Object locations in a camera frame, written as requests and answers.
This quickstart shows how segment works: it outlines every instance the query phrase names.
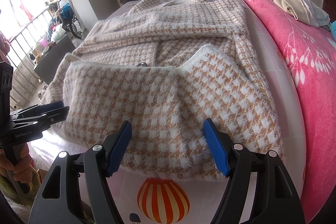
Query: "mattress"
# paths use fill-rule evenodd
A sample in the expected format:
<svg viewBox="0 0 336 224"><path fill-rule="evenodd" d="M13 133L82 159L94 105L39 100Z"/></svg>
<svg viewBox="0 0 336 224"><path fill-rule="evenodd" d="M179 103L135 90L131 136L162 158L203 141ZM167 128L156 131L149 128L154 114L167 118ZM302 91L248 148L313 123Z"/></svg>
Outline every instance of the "mattress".
<svg viewBox="0 0 336 224"><path fill-rule="evenodd" d="M301 196L303 176L306 162L305 127L302 111L294 83L287 66L271 36L242 1L246 12L246 20L251 41L259 57L260 66L265 73L276 105L281 134L285 145L285 166L293 180L296 190ZM128 2L109 18L122 15L130 10L137 1ZM31 146L49 167L58 153L65 150L70 154L82 153L86 149L46 131L43 138L31 142ZM210 223L224 194L227 181L163 181L131 173L119 168L118 172L107 179L115 204L123 220L128 223L130 214L137 214L141 223ZM249 219L256 185L256 173L251 174L248 195L240 222ZM177 202L173 195L163 202L160 189L173 187L182 203ZM80 177L81 198L89 204L85 176ZM152 206L157 200L158 206Z"/></svg>

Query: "wheel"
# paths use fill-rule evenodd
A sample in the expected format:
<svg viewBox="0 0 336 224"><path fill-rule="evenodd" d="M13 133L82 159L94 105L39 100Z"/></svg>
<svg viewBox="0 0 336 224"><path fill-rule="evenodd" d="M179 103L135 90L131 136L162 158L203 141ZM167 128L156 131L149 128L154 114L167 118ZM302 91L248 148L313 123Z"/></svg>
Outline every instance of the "wheel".
<svg viewBox="0 0 336 224"><path fill-rule="evenodd" d="M72 32L73 36L82 39L82 28L78 22L78 19L75 15L73 15L71 23L69 24L70 31Z"/></svg>

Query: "turquoise cloth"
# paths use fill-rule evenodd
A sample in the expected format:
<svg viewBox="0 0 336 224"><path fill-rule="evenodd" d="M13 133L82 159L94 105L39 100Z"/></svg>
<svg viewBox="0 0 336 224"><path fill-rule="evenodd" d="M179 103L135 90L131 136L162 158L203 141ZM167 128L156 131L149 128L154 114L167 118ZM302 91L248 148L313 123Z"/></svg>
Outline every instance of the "turquoise cloth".
<svg viewBox="0 0 336 224"><path fill-rule="evenodd" d="M336 41L336 21L334 21L332 24L331 24L331 33L334 37L334 40Z"/></svg>

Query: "metal railing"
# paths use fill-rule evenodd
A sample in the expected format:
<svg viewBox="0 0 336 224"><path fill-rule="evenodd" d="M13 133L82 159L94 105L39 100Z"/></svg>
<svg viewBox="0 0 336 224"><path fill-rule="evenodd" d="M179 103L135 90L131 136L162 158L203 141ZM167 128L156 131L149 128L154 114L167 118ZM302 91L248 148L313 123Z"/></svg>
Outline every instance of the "metal railing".
<svg viewBox="0 0 336 224"><path fill-rule="evenodd" d="M14 67L10 108L16 110L29 104L38 87L38 75L34 72L34 62L30 55L36 42L48 38L48 25L51 20L49 7L46 7L10 41L7 58Z"/></svg>

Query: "finger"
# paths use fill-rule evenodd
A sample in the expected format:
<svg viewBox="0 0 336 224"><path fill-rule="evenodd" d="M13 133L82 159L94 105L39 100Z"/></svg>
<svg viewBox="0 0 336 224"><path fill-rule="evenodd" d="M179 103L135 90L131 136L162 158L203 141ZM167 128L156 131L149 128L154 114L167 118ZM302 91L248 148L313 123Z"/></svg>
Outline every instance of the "finger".
<svg viewBox="0 0 336 224"><path fill-rule="evenodd" d="M8 174L5 168L0 167L0 175L2 175L5 178L8 177Z"/></svg>
<svg viewBox="0 0 336 224"><path fill-rule="evenodd" d="M0 154L0 167L11 171L14 170L14 165L9 161L8 158L6 158L4 154Z"/></svg>
<svg viewBox="0 0 336 224"><path fill-rule="evenodd" d="M33 178L33 174L31 174L27 179L22 180L21 183L30 183Z"/></svg>
<svg viewBox="0 0 336 224"><path fill-rule="evenodd" d="M16 181L24 181L27 178L29 178L29 176L33 173L33 169L30 165L30 167L28 167L26 170L24 170L23 172L14 175L14 180Z"/></svg>
<svg viewBox="0 0 336 224"><path fill-rule="evenodd" d="M25 158L21 159L17 165L15 165L14 174L19 174L26 170L32 162L32 158L30 155L26 156Z"/></svg>
<svg viewBox="0 0 336 224"><path fill-rule="evenodd" d="M20 152L20 158L25 158L26 156L28 156L29 154L29 147L28 147L28 144L25 143L21 149L21 152Z"/></svg>

